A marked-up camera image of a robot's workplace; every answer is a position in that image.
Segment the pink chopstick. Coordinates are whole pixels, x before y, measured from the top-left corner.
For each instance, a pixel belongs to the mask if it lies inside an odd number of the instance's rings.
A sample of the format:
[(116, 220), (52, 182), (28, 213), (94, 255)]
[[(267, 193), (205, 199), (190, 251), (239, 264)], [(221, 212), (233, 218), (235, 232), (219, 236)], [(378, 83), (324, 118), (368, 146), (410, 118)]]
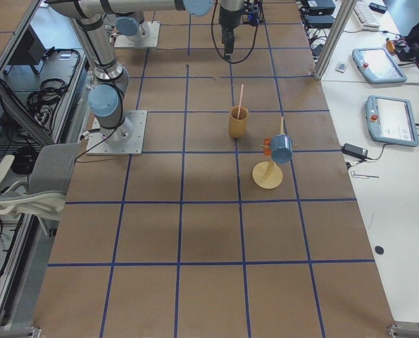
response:
[(241, 109), (242, 109), (242, 99), (243, 99), (243, 95), (244, 95), (244, 84), (241, 84), (241, 88), (239, 91), (239, 103), (238, 103), (238, 109), (237, 109), (237, 116), (236, 119), (240, 120), (240, 113), (241, 113)]

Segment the blue cup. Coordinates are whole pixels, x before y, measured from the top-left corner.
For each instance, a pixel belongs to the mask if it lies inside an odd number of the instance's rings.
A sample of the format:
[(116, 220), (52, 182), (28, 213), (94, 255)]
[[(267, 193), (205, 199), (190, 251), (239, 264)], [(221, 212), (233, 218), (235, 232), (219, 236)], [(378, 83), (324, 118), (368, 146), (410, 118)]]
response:
[(292, 160), (292, 139), (286, 134), (279, 134), (270, 140), (271, 158), (278, 164), (285, 164)]

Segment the bamboo chopstick holder cup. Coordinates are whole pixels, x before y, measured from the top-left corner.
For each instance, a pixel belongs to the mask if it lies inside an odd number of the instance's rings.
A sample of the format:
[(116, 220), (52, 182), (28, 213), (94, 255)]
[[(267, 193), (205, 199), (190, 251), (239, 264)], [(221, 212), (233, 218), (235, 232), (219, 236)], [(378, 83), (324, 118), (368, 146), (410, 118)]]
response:
[(233, 106), (228, 122), (228, 134), (233, 139), (242, 138), (246, 134), (249, 111), (243, 106)]

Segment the orange cup on stand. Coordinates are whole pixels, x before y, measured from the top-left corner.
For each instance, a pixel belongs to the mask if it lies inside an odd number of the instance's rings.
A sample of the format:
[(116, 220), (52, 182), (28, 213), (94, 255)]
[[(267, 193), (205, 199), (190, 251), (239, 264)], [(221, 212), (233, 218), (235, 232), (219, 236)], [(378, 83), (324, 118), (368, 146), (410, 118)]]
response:
[(271, 138), (265, 138), (261, 144), (263, 150), (263, 155), (271, 157), (271, 148), (270, 148)]

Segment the wooden cup tree stand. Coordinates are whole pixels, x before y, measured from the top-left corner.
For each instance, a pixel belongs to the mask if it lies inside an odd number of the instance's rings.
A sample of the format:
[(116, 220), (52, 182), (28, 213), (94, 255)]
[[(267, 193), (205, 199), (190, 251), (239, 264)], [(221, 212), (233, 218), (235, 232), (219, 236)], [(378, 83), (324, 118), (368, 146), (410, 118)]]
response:
[[(279, 134), (284, 133), (284, 118), (280, 120)], [(274, 189), (281, 185), (283, 181), (283, 172), (280, 164), (270, 160), (257, 163), (252, 170), (252, 178), (254, 182), (261, 188)]]

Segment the small remote control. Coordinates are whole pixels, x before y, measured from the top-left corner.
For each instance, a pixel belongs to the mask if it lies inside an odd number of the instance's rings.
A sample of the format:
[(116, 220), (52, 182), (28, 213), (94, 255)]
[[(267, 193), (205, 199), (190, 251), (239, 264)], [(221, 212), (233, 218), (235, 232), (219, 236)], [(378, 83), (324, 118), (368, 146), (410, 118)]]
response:
[(335, 70), (339, 73), (345, 73), (346, 68), (347, 68), (347, 64), (343, 62), (338, 62), (337, 65), (335, 66)]

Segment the white keyboard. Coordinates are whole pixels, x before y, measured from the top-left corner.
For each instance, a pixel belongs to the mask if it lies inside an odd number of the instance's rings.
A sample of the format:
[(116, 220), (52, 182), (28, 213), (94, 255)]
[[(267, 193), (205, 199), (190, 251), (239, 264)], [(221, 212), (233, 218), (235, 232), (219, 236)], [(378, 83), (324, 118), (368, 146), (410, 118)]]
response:
[(378, 31), (380, 23), (364, 1), (357, 1), (352, 12), (356, 23), (363, 30)]

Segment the upper teach pendant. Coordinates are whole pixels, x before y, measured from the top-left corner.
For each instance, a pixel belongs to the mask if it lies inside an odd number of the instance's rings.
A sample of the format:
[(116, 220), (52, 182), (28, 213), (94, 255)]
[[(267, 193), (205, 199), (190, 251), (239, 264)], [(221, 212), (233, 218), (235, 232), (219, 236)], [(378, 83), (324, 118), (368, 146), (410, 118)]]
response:
[(397, 62), (384, 48), (353, 49), (351, 55), (359, 72), (370, 84), (407, 81)]

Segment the teach pendant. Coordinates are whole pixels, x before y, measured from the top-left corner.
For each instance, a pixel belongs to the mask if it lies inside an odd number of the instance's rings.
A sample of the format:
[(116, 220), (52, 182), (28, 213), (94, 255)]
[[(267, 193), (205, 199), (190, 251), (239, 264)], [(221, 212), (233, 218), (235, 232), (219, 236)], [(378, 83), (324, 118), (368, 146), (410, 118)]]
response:
[(397, 62), (384, 48), (353, 49), (351, 55), (359, 72), (370, 84), (407, 81)]
[(365, 103), (365, 118), (373, 141), (410, 147), (419, 146), (409, 100), (370, 95)]

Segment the black power adapter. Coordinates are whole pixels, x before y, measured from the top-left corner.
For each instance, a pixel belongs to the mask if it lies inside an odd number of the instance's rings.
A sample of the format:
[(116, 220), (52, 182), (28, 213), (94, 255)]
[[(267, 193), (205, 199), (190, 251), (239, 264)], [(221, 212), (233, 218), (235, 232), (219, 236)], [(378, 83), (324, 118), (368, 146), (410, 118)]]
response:
[(342, 153), (360, 160), (365, 160), (368, 157), (367, 149), (349, 143), (342, 146)]

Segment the lower teach pendant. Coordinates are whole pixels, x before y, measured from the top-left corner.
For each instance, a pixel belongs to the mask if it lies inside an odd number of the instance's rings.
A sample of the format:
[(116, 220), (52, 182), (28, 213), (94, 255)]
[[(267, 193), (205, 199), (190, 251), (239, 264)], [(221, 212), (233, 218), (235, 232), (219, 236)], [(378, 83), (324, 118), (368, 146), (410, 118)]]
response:
[(370, 95), (365, 103), (365, 118), (373, 141), (410, 147), (419, 146), (409, 100)]

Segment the allen key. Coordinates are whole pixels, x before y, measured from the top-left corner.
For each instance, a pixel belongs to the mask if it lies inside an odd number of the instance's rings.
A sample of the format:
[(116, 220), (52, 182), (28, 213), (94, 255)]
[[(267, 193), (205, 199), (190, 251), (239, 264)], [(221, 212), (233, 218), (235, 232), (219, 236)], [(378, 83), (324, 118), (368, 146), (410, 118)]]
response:
[(356, 173), (354, 170), (351, 172), (351, 176), (360, 179), (371, 179), (371, 178), (379, 178), (377, 175), (365, 175)]

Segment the grey office chair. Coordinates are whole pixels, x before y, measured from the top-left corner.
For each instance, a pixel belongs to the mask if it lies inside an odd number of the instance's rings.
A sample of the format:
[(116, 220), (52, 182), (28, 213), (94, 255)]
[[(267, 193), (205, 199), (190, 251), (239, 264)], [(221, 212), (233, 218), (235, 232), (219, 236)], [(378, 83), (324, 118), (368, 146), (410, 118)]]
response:
[(2, 192), (1, 183), (15, 160), (13, 155), (4, 156), (0, 162), (0, 215), (13, 218), (21, 214), (34, 215), (44, 234), (50, 235), (51, 229), (45, 221), (61, 219), (79, 150), (78, 143), (45, 146), (39, 152), (30, 180), (14, 182)]

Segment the aluminium frame post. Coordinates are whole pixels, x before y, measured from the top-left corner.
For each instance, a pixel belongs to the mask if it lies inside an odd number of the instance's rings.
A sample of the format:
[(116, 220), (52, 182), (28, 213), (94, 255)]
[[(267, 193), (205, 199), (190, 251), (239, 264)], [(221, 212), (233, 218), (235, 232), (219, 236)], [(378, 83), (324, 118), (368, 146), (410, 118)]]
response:
[(327, 37), (326, 43), (320, 54), (318, 62), (315, 65), (313, 76), (316, 80), (322, 80), (325, 71), (330, 63), (330, 59), (334, 53), (337, 42), (339, 41), (344, 28), (354, 11), (356, 0), (344, 0), (340, 3), (339, 10)]

